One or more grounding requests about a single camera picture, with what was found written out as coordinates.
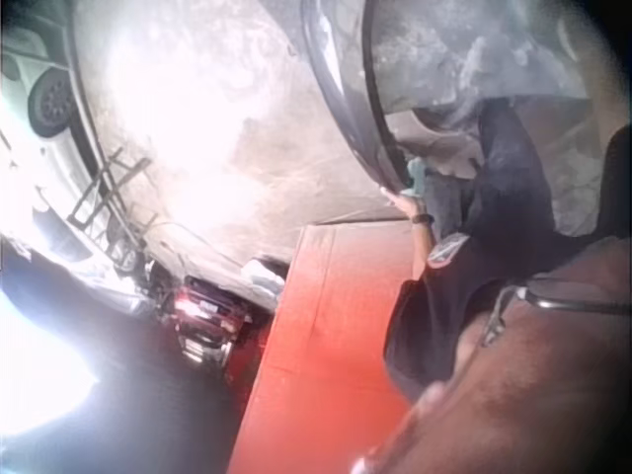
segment white car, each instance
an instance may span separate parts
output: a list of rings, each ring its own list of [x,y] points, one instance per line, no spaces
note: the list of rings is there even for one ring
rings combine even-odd
[[[5,193],[2,205],[33,209],[32,225],[12,229],[14,239],[93,288],[131,290],[143,254],[104,205],[108,189],[92,186],[95,170],[73,137],[82,124],[67,66],[50,59],[42,37],[27,28],[3,29],[1,45],[0,173],[23,184],[18,195]]]

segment black watch strap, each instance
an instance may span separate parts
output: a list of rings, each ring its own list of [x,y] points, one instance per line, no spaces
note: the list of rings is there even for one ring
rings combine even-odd
[[[417,214],[411,218],[411,222],[414,224],[433,225],[433,222],[435,222],[435,218],[432,217],[430,214]]]

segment red platform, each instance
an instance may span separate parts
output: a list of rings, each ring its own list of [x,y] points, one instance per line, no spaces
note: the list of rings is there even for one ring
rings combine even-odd
[[[411,246],[400,222],[303,231],[230,474],[347,473],[395,428],[382,348]]]

